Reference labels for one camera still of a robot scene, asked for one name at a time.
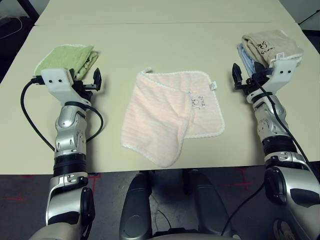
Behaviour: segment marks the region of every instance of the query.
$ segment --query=towel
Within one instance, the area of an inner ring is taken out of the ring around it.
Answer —
[[[81,80],[98,58],[92,45],[61,45],[53,49],[35,68],[34,75],[43,69],[73,69],[73,80]]]
[[[225,122],[214,85],[202,71],[140,72],[124,116],[121,145],[166,168],[178,159],[184,139],[220,135]]]
[[[280,59],[294,59],[299,65],[303,55],[303,50],[282,30],[246,34],[242,36],[242,44],[250,57],[266,68]]]
[[[241,43],[238,45],[238,52],[239,56],[243,62],[243,65],[248,73],[249,77],[251,78],[252,74],[256,73],[255,70],[255,61],[248,55],[246,50],[244,49],[244,45]]]

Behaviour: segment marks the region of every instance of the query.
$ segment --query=metal arm segment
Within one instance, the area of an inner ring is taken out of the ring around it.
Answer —
[[[276,119],[268,97],[256,84],[258,82],[265,89],[274,102],[279,119],[288,128],[286,110],[274,94],[290,81],[295,68],[294,60],[277,60],[274,68],[253,74],[252,79],[242,85],[240,68],[234,64],[232,76],[235,88],[247,95],[257,119],[257,133],[265,155],[266,196],[273,203],[286,207],[288,218],[302,240],[315,240],[320,235],[320,184]]]
[[[100,85],[99,69],[95,71]],[[53,178],[45,214],[46,226],[31,240],[83,240],[88,237],[95,218],[92,190],[88,184],[86,163],[86,106],[92,93],[82,82],[74,83],[65,68],[45,69],[41,76],[49,92],[63,105],[55,122]]]

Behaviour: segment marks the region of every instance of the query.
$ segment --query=stacked towels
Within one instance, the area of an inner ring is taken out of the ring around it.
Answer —
[[[255,72],[254,62],[272,67],[276,60],[296,60],[300,64],[303,50],[282,30],[249,33],[242,36],[238,46],[239,55],[251,77]]]

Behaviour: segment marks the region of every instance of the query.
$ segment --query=robot forearm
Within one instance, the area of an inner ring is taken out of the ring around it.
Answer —
[[[41,75],[49,92],[63,107],[55,122],[57,136],[53,178],[49,183],[45,215],[46,226],[30,239],[86,239],[95,218],[93,193],[86,187],[86,110],[91,105],[92,93],[85,91],[86,86],[82,82],[81,85],[77,82],[75,87],[70,73],[64,68],[46,69]],[[95,75],[100,77],[99,70],[96,70]],[[100,89],[100,85],[101,82],[96,84],[96,90]]]
[[[242,85],[240,68],[234,64],[232,76],[235,88],[247,95],[257,119],[265,155],[266,196],[273,203],[286,206],[288,218],[301,239],[315,240],[320,235],[320,184],[285,129],[286,110],[275,96],[289,82],[295,68],[294,60],[278,60],[274,68],[253,74]]]

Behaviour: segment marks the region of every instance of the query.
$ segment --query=table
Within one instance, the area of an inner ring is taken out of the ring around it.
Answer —
[[[51,0],[36,25],[294,23],[278,0]]]
[[[289,128],[310,161],[320,159],[320,57],[299,26],[279,23],[173,23],[35,26],[0,85],[2,114],[1,174],[51,174],[53,152],[36,135],[20,108],[20,94],[38,62],[62,44],[94,44],[99,57],[94,70],[102,74],[101,91],[92,105],[105,118],[102,133],[87,145],[89,172],[159,169],[140,154],[120,145],[121,128],[136,75],[147,67],[156,73],[200,70],[217,82],[216,95],[225,120],[217,137],[187,139],[170,168],[251,166],[264,164],[252,106],[233,90],[231,69],[236,62],[245,73],[236,49],[248,32],[280,28],[304,49],[301,65],[277,96],[287,110]],[[61,106],[45,86],[32,85],[25,97],[35,125],[53,144]],[[99,127],[89,116],[89,135]]]

